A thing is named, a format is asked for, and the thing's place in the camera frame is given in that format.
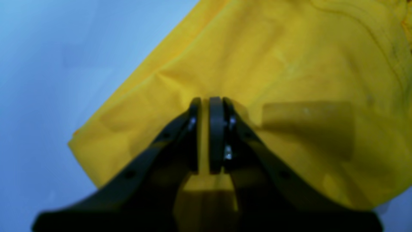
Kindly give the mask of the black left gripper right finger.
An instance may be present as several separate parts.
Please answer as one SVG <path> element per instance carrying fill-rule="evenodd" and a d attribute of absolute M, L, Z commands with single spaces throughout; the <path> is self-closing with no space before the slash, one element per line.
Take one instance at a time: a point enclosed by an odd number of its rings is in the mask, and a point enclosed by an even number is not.
<path fill-rule="evenodd" d="M 350 210 L 320 194 L 238 115 L 229 98 L 209 100 L 210 173 L 228 173 L 239 232 L 381 232 L 377 215 Z"/>

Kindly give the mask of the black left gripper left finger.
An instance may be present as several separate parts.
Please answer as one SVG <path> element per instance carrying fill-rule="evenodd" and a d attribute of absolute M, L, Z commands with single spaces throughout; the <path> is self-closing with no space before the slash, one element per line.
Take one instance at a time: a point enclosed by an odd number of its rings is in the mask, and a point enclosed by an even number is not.
<path fill-rule="evenodd" d="M 61 210 L 41 213 L 34 232 L 177 232 L 174 203 L 198 171 L 201 99 L 168 123 L 108 184 Z"/>

